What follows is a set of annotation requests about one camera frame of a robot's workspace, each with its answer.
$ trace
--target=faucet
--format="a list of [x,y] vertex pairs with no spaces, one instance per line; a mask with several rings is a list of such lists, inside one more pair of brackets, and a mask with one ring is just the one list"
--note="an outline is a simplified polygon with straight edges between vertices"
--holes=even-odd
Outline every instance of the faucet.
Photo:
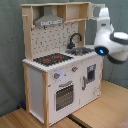
[[82,41],[82,35],[80,34],[80,33],[74,33],[72,36],[71,36],[71,38],[70,38],[70,43],[68,44],[68,49],[72,49],[73,47],[75,47],[75,44],[73,44],[73,42],[72,42],[72,39],[73,39],[73,37],[75,36],[75,35],[78,35],[78,36],[80,36],[80,41]]

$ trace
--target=stovetop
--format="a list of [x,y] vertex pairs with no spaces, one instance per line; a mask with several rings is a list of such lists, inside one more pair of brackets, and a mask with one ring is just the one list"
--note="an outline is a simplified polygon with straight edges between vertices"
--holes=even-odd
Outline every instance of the stovetop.
[[42,64],[46,67],[57,64],[57,63],[61,63],[67,60],[73,59],[73,57],[67,56],[67,55],[63,55],[60,53],[54,53],[48,56],[44,56],[44,57],[40,57],[40,58],[36,58],[34,59],[34,62]]

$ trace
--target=oven window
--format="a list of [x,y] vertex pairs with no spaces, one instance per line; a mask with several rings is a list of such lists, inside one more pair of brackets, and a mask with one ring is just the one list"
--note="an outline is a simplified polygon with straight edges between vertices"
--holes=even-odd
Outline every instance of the oven window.
[[56,92],[56,111],[73,103],[73,85]]

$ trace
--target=table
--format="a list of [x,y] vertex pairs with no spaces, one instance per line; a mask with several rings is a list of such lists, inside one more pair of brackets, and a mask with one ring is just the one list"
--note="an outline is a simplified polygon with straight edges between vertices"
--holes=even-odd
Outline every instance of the table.
[[101,92],[71,117],[87,128],[115,128],[128,118],[128,89],[102,81]]
[[[0,128],[44,128],[37,119],[23,109],[16,110],[0,118]],[[50,128],[81,128],[69,118],[64,118]]]

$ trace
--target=countertop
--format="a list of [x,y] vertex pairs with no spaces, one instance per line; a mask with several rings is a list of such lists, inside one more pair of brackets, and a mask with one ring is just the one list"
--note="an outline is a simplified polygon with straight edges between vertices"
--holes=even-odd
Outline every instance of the countertop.
[[[86,45],[86,48],[94,49],[94,45]],[[72,64],[74,62],[82,61],[82,60],[87,59],[87,58],[92,57],[92,56],[97,56],[96,52],[94,52],[94,51],[91,52],[91,53],[88,53],[86,55],[82,55],[82,56],[74,56],[74,55],[71,55],[71,54],[67,54],[67,53],[65,53],[65,51],[62,51],[61,54],[73,57],[74,59],[67,60],[65,62],[58,63],[58,64],[55,64],[55,65],[52,65],[52,66],[49,66],[49,67],[43,66],[43,65],[38,64],[36,62],[31,62],[27,59],[24,59],[23,62],[28,64],[28,65],[31,65],[35,68],[38,68],[41,71],[48,72],[48,71],[56,69],[58,67],[65,66],[66,64]]]

